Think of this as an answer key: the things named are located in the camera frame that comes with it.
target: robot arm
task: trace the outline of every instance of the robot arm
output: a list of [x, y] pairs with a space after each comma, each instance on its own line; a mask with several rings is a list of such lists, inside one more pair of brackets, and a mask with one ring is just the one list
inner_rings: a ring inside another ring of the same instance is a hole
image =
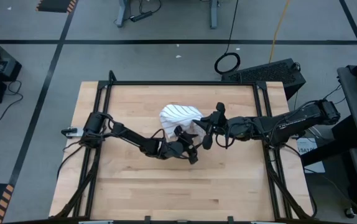
[[[108, 121], [110, 132], [103, 134], [102, 128], [105, 121]], [[163, 129], [160, 129], [152, 137], [145, 138], [125, 127], [122, 123], [114, 121], [110, 115], [95, 112], [89, 115], [85, 127], [83, 128], [83, 136], [79, 144], [85, 147], [97, 148], [105, 138], [114, 137], [138, 147], [140, 151], [148, 157], [162, 160], [171, 157], [188, 159], [191, 164], [198, 161], [197, 148], [200, 145], [193, 145], [193, 138], [197, 137], [196, 134], [188, 134], [183, 131], [180, 126], [177, 126], [174, 131], [177, 140], [167, 142], [165, 135], [163, 135], [162, 138], [155, 137], [160, 131], [164, 132]]]
[[193, 121], [206, 131], [202, 141], [205, 149], [211, 148], [214, 134], [226, 137], [225, 148], [231, 145], [228, 144], [228, 138], [239, 141], [263, 139], [271, 146], [278, 146], [287, 142], [292, 135], [316, 124], [331, 125], [340, 119], [335, 105], [327, 100], [310, 101], [295, 111], [274, 117], [238, 116], [226, 119], [224, 104], [218, 103], [216, 109], [200, 121]]

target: black cable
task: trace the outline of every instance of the black cable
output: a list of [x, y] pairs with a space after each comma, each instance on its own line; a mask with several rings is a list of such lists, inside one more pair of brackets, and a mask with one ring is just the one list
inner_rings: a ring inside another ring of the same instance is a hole
[[[12, 90], [10, 89], [10, 87], [11, 87], [11, 84], [13, 84], [13, 83], [15, 83], [15, 82], [18, 82], [18, 83], [19, 83], [19, 86], [18, 86], [18, 89], [17, 89], [16, 91], [12, 91]], [[16, 100], [16, 101], [12, 102], [12, 103], [3, 111], [3, 114], [2, 114], [1, 117], [0, 117], [0, 120], [3, 119], [3, 117], [4, 117], [4, 115], [6, 114], [7, 110], [8, 110], [12, 105], [14, 105], [14, 104], [20, 102], [22, 99], [24, 99], [24, 96], [19, 93], [19, 90], [21, 89], [21, 86], [22, 86], [22, 82], [19, 81], [19, 80], [16, 80], [16, 81], [14, 81], [14, 82], [10, 82], [10, 83], [9, 83], [7, 89], [11, 92], [11, 94], [10, 94], [10, 93], [6, 93], [5, 95], [7, 95], [7, 96], [19, 95], [20, 98], [19, 98], [18, 100]]]
[[306, 136], [303, 136], [303, 137], [307, 138], [307, 140], [309, 140], [311, 143], [316, 143], [315, 141], [311, 141], [311, 139], [309, 139], [309, 138], [306, 137]]
[[316, 134], [314, 134], [313, 132], [309, 131], [308, 129], [306, 129], [305, 131], [308, 132], [308, 133], [310, 133], [310, 134], [312, 134], [312, 135], [314, 135], [314, 137], [316, 137], [317, 139], [318, 139], [318, 138], [321, 138], [321, 139], [324, 140], [324, 141], [330, 141], [329, 139], [324, 138], [324, 137], [322, 137], [322, 136], [317, 136]]
[[58, 177], [59, 177], [59, 175], [60, 175], [61, 168], [62, 168], [62, 166], [64, 165], [64, 163], [65, 163], [69, 158], [71, 158], [73, 155], [75, 155], [81, 148], [83, 148], [83, 146], [80, 146], [77, 150], [75, 150], [73, 153], [71, 153], [67, 158], [65, 158], [65, 159], [62, 161], [62, 163], [60, 164], [60, 167], [58, 168], [58, 171], [57, 171], [57, 180], [58, 180]]
[[[237, 54], [237, 53], [234, 53], [234, 52], [231, 52], [231, 53], [227, 53], [228, 52], [228, 49], [230, 48], [230, 43], [231, 43], [231, 37], [233, 35], [233, 30], [234, 30], [234, 25], [235, 25], [235, 18], [236, 18], [236, 11], [238, 9], [238, 3], [239, 3], [239, 0], [236, 0], [236, 5], [235, 5], [235, 12], [234, 12], [234, 19], [233, 19], [233, 23], [232, 23], [232, 26], [231, 26], [231, 32], [229, 33], [229, 40], [228, 40], [228, 45], [227, 45], [227, 50], [226, 52], [220, 57], [217, 59], [217, 61], [215, 62], [215, 71], [217, 73], [219, 73], [220, 75], [224, 75], [226, 73], [229, 73], [229, 72], [233, 72], [233, 71], [237, 71], [237, 69], [239, 68], [239, 66], [241, 65], [241, 57]], [[236, 65], [228, 70], [228, 71], [225, 71], [225, 72], [222, 72], [220, 70], [218, 70], [218, 64], [220, 63], [220, 61], [227, 57], [227, 56], [234, 56], [236, 58]]]
[[328, 177], [325, 177], [325, 175], [322, 175], [322, 174], [319, 174], [318, 172], [315, 172], [314, 170], [310, 170], [310, 169], [306, 169], [304, 168], [305, 170], [307, 171], [310, 171], [310, 172], [313, 172], [314, 174], [318, 174], [320, 175], [321, 177], [323, 177], [325, 180], [327, 180], [329, 183], [331, 183], [340, 193], [341, 193], [341, 196], [343, 198], [345, 198], [346, 200], [348, 200], [350, 202], [350, 204], [354, 207], [357, 208], [357, 203], [355, 203], [354, 201], [352, 201], [352, 199], [348, 198], [346, 196], [346, 194], [334, 183], [334, 181], [330, 180]]
[[343, 102], [345, 99], [346, 99], [346, 97], [344, 97], [344, 98], [343, 98], [342, 100], [340, 100], [339, 102], [334, 103], [334, 105], [336, 105], [336, 104], [339, 104], [339, 103]]
[[226, 144], [225, 149], [228, 149], [230, 146], [232, 146], [234, 144], [235, 138], [233, 138], [233, 140], [229, 144], [228, 144], [228, 141], [230, 140], [231, 128], [233, 128], [234, 126], [238, 126], [238, 125], [241, 125], [241, 123], [233, 123], [232, 125], [230, 125], [228, 127], [228, 133], [225, 133], [225, 144]]
[[326, 100], [328, 96], [330, 96], [332, 93], [338, 91], [341, 89], [341, 84], [339, 84], [332, 92], [330, 92], [328, 95], [326, 95], [323, 99]]
[[70, 147], [73, 146], [74, 144], [78, 144], [79, 142], [80, 142], [80, 140], [69, 144], [67, 147], [63, 148], [62, 151], [65, 152], [66, 149], [70, 148]]
[[160, 156], [162, 155], [162, 149], [164, 148], [164, 145], [167, 144], [166, 142], [166, 133], [165, 133], [165, 130], [163, 128], [157, 130], [152, 136], [151, 136], [151, 139], [153, 139], [159, 132], [162, 131], [162, 134], [163, 134], [163, 137], [162, 137], [162, 144], [160, 145], [160, 148], [159, 148], [159, 151], [157, 152], [158, 154], [158, 159], [160, 158]]
[[[139, 12], [140, 12], [140, 14], [144, 14], [144, 12], [142, 11], [142, 2], [143, 2], [143, 0], [139, 0], [139, 3], [140, 3]], [[155, 11], [151, 11], [151, 12], [155, 13], [155, 12], [159, 11], [159, 9], [161, 9], [161, 7], [162, 7], [162, 1], [159, 0], [159, 7]]]
[[218, 134], [216, 134], [216, 136], [215, 136], [215, 141], [216, 141], [217, 145], [219, 145], [220, 147], [223, 147], [223, 148], [227, 149], [227, 148], [229, 148], [230, 146], [232, 146], [232, 145], [234, 144], [235, 139], [233, 138], [229, 144], [228, 144], [227, 142], [225, 142], [225, 145], [222, 145], [222, 144], [220, 144], [220, 143], [218, 142]]
[[296, 102], [297, 102], [297, 94], [299, 93], [299, 91], [297, 90], [296, 92], [296, 98], [295, 98], [295, 105], [293, 106], [293, 110], [296, 110]]
[[257, 130], [259, 130], [260, 134], [263, 136], [263, 140], [267, 141], [267, 136], [264, 134], [264, 132], [262, 131], [262, 129], [254, 122], [250, 121], [250, 124], [253, 124]]
[[[296, 153], [296, 155], [300, 158], [300, 162], [302, 163], [302, 167], [304, 168], [302, 155], [300, 155], [300, 153], [298, 152], [298, 150], [294, 149], [292, 146], [290, 146], [290, 145], [288, 145], [288, 144], [284, 144], [284, 146], [288, 147], [289, 149], [291, 149], [292, 151], [294, 151], [294, 152]], [[307, 190], [308, 190], [308, 195], [310, 196], [311, 202], [313, 203], [313, 206], [314, 206], [314, 212], [313, 212], [313, 215], [312, 215], [311, 217], [312, 217], [312, 218], [315, 218], [315, 216], [317, 215], [317, 212], [318, 212], [317, 203], [315, 203], [314, 196], [311, 194], [311, 191], [310, 191], [310, 189], [308, 189], [308, 187], [307, 187]]]

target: black metal frame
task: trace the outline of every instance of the black metal frame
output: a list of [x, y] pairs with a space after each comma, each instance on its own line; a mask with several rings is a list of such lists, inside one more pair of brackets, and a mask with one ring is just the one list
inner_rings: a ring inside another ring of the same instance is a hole
[[[266, 82], [215, 82], [215, 81], [209, 81], [209, 82], [175, 82], [175, 81], [117, 81], [115, 76], [113, 75], [112, 72], [109, 73], [109, 81], [99, 81], [98, 86], [97, 86], [97, 92], [96, 92], [96, 98], [95, 98], [95, 104], [93, 107], [93, 111], [98, 111], [100, 107], [100, 100], [101, 100], [101, 93], [103, 89], [106, 87], [106, 95], [104, 99], [104, 106], [103, 106], [103, 112], [107, 113], [108, 112], [108, 106], [109, 106], [109, 100], [111, 98], [111, 89], [113, 85], [197, 85], [197, 86], [229, 86], [229, 85], [234, 85], [234, 86], [251, 86], [253, 88], [253, 93], [254, 93], [254, 101], [256, 105], [256, 111], [257, 111], [257, 116], [263, 116], [262, 110], [261, 110], [261, 103], [260, 103], [260, 98], [259, 98], [259, 92], [258, 88], [262, 90], [263, 93], [263, 98], [264, 98], [264, 103], [266, 106], [266, 115], [267, 116], [272, 116], [272, 111], [271, 111], [271, 106], [270, 106], [270, 101], [269, 101], [269, 96], [267, 92], [267, 85]], [[291, 203], [292, 205], [297, 205], [294, 198], [291, 196], [291, 194], [286, 190], [286, 185], [285, 185], [285, 177], [284, 177], [284, 170], [282, 167], [282, 161], [281, 161], [281, 156], [279, 154], [279, 151], [274, 151], [274, 156], [275, 156], [275, 161], [276, 161], [276, 169], [277, 169], [277, 175], [271, 175], [269, 174], [269, 170], [272, 167], [271, 164], [271, 158], [269, 154], [269, 146], [266, 144], [266, 142], [262, 143], [263, 145], [263, 153], [264, 153], [264, 160], [266, 164], [266, 172], [267, 172], [267, 179], [269, 183], [269, 190], [270, 190], [270, 195], [271, 195], [271, 202], [272, 202], [272, 209], [273, 209], [273, 214], [274, 214], [274, 219], [276, 222], [281, 222], [281, 223], [309, 223], [309, 224], [333, 224], [333, 222], [321, 222], [319, 220], [314, 220], [314, 219], [309, 219], [305, 217], [305, 215], [302, 215], [300, 218], [301, 219], [293, 219], [292, 218], [292, 212], [291, 212]], [[79, 186], [80, 186], [80, 191], [75, 192], [73, 198], [77, 200], [75, 203], [75, 206], [73, 208], [73, 215], [72, 217], [67, 217], [68, 213], [65, 212], [63, 216], [57, 216], [49, 220], [38, 220], [38, 221], [31, 221], [31, 223], [77, 223], [78, 221], [88, 221], [90, 220], [90, 215], [91, 215], [91, 209], [92, 209], [92, 203], [93, 203], [93, 197], [95, 193], [95, 185], [96, 185], [96, 179], [97, 179], [97, 172], [98, 172], [98, 165], [100, 161], [100, 154], [101, 154], [101, 146], [95, 149], [95, 158], [94, 158], [94, 164], [96, 164], [95, 169], [91, 169], [92, 171], [91, 176], [90, 172], [89, 174], [87, 173], [87, 167], [90, 159], [90, 153], [91, 153], [90, 148], [86, 148], [85, 151], [85, 156], [83, 158], [83, 163], [82, 163], [82, 168], [81, 168], [81, 174], [80, 174], [80, 180], [79, 180]], [[80, 217], [79, 211], [80, 211], [80, 206], [81, 206], [81, 200], [82, 200], [82, 194], [84, 191], [84, 188], [86, 187], [83, 185], [84, 182], [89, 182], [90, 187], [89, 187], [89, 192], [88, 192], [88, 198], [86, 202], [86, 208], [85, 208], [85, 216]], [[282, 218], [279, 212], [279, 205], [278, 205], [278, 200], [277, 200], [277, 193], [276, 193], [276, 185], [282, 192], [282, 201], [284, 203], [284, 210], [285, 210], [285, 215], [286, 218]], [[122, 223], [122, 224], [154, 224], [154, 223], [166, 223], [166, 224], [176, 224], [179, 221], [151, 221], [150, 216], [146, 216], [144, 220], [114, 220], [114, 223]], [[193, 224], [204, 224], [204, 223], [212, 223], [212, 224], [248, 224], [248, 223], [253, 223], [253, 222], [236, 222], [234, 221], [234, 217], [227, 217], [227, 221], [221, 221], [221, 222], [205, 222], [205, 221], [186, 221], [186, 223], [193, 223]]]

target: coiled black cable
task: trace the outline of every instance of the coiled black cable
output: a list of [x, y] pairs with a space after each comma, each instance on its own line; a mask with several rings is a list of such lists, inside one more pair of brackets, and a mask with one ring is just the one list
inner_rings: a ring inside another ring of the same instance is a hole
[[[239, 0], [236, 0], [236, 5], [235, 5], [235, 12], [234, 12], [234, 19], [233, 19], [233, 24], [231, 26], [231, 33], [229, 34], [229, 41], [228, 41], [228, 45], [227, 45], [227, 50], [226, 52], [220, 57], [217, 59], [217, 61], [215, 62], [215, 71], [217, 73], [219, 73], [220, 75], [224, 75], [226, 73], [230, 73], [230, 72], [234, 72], [234, 71], [237, 71], [237, 69], [239, 68], [239, 66], [241, 65], [241, 57], [237, 54], [237, 53], [234, 53], [234, 52], [231, 52], [231, 53], [228, 53], [228, 49], [230, 47], [230, 43], [231, 43], [231, 37], [233, 35], [233, 29], [234, 29], [234, 24], [235, 24], [235, 18], [236, 18], [236, 11], [238, 9], [238, 3], [239, 3]], [[230, 70], [227, 70], [225, 72], [222, 72], [218, 69], [218, 64], [220, 63], [220, 61], [227, 57], [227, 56], [234, 56], [236, 58], [236, 65], [230, 69]]]

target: yellow cable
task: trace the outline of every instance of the yellow cable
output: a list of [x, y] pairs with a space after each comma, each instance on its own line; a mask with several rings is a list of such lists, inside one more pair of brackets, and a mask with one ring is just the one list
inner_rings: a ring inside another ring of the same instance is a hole
[[268, 63], [271, 63], [272, 60], [272, 56], [274, 55], [274, 47], [276, 45], [276, 39], [277, 39], [277, 34], [278, 34], [278, 30], [281, 27], [282, 21], [284, 20], [285, 17], [285, 13], [286, 13], [286, 9], [288, 8], [290, 0], [286, 0], [286, 4], [285, 4], [285, 8], [284, 8], [284, 12], [282, 13], [279, 22], [278, 22], [278, 26], [277, 26], [277, 30], [274, 34], [274, 40], [272, 40], [272, 46], [271, 46], [271, 53], [270, 53], [270, 60], [268, 61]]

